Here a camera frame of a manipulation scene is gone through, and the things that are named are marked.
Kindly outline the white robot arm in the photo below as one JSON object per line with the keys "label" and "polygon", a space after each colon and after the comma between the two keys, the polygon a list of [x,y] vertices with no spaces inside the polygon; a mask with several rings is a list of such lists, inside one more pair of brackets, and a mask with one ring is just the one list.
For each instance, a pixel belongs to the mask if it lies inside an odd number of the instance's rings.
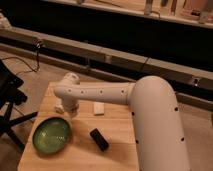
{"label": "white robot arm", "polygon": [[54,89],[64,110],[72,113],[80,100],[127,105],[133,113],[137,154],[142,171],[191,171],[175,92],[158,76],[126,83],[82,83],[66,74]]}

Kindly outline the cream rubber pusher tip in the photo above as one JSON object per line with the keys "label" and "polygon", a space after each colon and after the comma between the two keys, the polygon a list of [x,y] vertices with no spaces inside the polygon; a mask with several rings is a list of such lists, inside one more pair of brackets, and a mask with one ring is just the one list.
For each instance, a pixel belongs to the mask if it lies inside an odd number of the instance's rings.
{"label": "cream rubber pusher tip", "polygon": [[69,113],[70,117],[76,117],[78,115],[78,111],[72,111]]}

